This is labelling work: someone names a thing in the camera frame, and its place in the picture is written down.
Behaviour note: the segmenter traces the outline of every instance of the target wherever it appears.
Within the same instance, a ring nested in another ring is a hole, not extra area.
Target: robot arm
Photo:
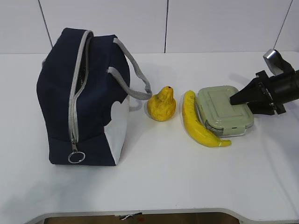
[[[285,113],[284,104],[299,98],[299,70],[295,71],[275,49],[263,57],[274,76],[268,77],[264,70],[256,73],[256,78],[231,96],[230,103],[246,103],[253,114]]]

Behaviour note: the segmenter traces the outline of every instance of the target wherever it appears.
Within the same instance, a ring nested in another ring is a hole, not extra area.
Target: zipper pull ring
[[[84,159],[85,159],[85,153],[83,152],[80,152],[78,151],[78,148],[77,148],[77,142],[75,140],[71,140],[71,148],[73,150],[73,152],[71,154],[69,154],[68,156],[68,161],[72,164],[76,164],[76,163],[80,163],[82,162]],[[78,161],[72,161],[71,160],[71,157],[74,155],[74,154],[81,154],[82,155],[82,158]]]

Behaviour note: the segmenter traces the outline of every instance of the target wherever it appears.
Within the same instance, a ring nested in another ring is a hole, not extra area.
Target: metal ring
[[[82,158],[81,160],[77,161],[77,162],[73,162],[73,161],[71,161],[71,157],[72,157],[74,154],[78,154],[78,153],[82,154],[82,155],[83,155],[83,158]],[[72,164],[80,163],[80,162],[82,162],[84,159],[85,159],[85,153],[83,153],[83,152],[72,152],[71,154],[69,154],[69,157],[68,157],[69,162],[72,163]]]

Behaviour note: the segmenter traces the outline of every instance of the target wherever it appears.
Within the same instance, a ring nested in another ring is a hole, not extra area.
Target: white patch
[[[115,164],[121,156],[121,149],[126,137],[129,116],[129,96],[120,104],[115,101],[111,107],[111,121],[104,127],[104,132]]]

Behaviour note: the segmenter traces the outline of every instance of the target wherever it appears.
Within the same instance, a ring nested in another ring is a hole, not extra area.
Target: zipper
[[[86,86],[88,78],[88,46],[93,34],[91,31],[85,31],[80,46],[78,49],[78,55],[76,60],[75,71],[73,75],[73,80],[71,84],[70,100],[69,100],[69,134],[71,139],[72,153],[69,154],[68,161],[70,163],[80,163],[85,159],[85,153],[78,150],[77,143],[79,142],[79,128],[78,128],[78,118],[77,118],[77,99],[82,93]],[[82,55],[85,52],[85,61],[81,62]],[[82,154],[82,158],[78,161],[72,161],[71,157],[74,154]]]

